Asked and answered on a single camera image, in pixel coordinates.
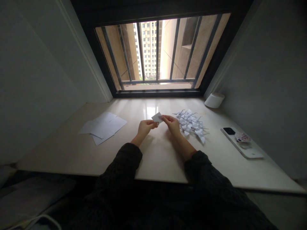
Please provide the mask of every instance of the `small white container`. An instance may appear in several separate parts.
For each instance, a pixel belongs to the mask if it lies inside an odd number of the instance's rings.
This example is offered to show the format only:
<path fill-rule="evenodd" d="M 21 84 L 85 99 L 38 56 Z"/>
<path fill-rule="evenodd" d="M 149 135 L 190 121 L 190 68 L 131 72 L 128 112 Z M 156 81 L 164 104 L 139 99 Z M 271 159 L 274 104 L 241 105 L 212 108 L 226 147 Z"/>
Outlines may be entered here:
<path fill-rule="evenodd" d="M 211 93 L 207 100 L 205 101 L 205 105 L 210 108 L 218 108 L 222 101 L 224 100 L 225 96 L 220 93 Z"/>

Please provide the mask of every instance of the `white wall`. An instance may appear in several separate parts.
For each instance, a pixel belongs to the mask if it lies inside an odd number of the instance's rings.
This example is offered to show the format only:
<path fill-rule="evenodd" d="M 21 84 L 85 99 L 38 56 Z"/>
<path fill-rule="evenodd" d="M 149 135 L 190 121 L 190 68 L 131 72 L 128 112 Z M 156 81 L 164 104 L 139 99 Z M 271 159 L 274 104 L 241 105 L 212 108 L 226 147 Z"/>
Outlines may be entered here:
<path fill-rule="evenodd" d="M 61 4 L 0 2 L 0 165 L 18 161 L 84 103 L 112 99 L 71 4 L 66 13 Z"/>
<path fill-rule="evenodd" d="M 213 80 L 222 109 L 292 178 L 307 178 L 307 26 L 297 1 L 256 1 Z"/>

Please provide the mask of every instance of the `stack of paper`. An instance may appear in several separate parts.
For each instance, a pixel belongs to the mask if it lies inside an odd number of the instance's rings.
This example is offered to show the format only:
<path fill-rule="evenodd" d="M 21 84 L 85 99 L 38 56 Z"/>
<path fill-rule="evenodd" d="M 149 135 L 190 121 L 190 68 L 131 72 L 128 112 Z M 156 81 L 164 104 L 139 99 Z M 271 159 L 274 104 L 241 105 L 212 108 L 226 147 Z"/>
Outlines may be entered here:
<path fill-rule="evenodd" d="M 181 110 L 177 113 L 173 113 L 176 115 L 176 118 L 179 120 L 179 126 L 184 131 L 185 136 L 189 135 L 190 133 L 195 133 L 202 143 L 205 143 L 205 137 L 203 130 L 206 129 L 203 126 L 203 123 L 197 116 L 196 113 L 193 113 L 191 110 Z"/>
<path fill-rule="evenodd" d="M 87 121 L 78 132 L 91 134 L 96 146 L 113 136 L 127 122 L 110 112 L 104 112 L 92 121 Z"/>

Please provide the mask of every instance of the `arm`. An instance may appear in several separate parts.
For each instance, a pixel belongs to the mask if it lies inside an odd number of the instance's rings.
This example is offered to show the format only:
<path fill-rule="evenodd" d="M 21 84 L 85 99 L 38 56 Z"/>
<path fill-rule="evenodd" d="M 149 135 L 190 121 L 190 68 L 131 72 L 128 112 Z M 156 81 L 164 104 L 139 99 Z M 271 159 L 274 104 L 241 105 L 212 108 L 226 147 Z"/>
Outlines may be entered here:
<path fill-rule="evenodd" d="M 215 223 L 220 229 L 277 229 L 249 200 L 246 194 L 232 186 L 231 182 L 214 168 L 208 156 L 195 148 L 180 133 L 176 118 L 163 115 L 180 154 L 185 160 L 185 171 L 194 184 L 195 203 L 202 210 L 201 215 L 208 214 L 208 204 L 212 214 L 219 221 Z"/>
<path fill-rule="evenodd" d="M 127 214 L 125 204 L 142 153 L 139 149 L 151 129 L 157 127 L 152 120 L 141 121 L 136 137 L 124 144 L 113 162 L 97 179 L 94 191 L 85 197 L 83 207 L 70 222 L 69 229 L 115 229 Z"/>

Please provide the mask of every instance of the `phone case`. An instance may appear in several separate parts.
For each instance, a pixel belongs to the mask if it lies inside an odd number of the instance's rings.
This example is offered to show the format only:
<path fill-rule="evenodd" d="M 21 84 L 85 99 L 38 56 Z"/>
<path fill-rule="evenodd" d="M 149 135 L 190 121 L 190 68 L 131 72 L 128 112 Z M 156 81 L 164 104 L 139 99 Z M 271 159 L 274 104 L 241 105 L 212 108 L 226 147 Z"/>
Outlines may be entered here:
<path fill-rule="evenodd" d="M 263 150 L 255 145 L 254 141 L 252 140 L 249 145 L 244 145 L 242 143 L 239 143 L 236 141 L 235 135 L 229 135 L 225 132 L 223 128 L 221 128 L 221 131 L 225 136 L 230 140 L 230 142 L 237 148 L 237 150 L 247 159 L 257 159 L 257 158 L 263 158 Z"/>

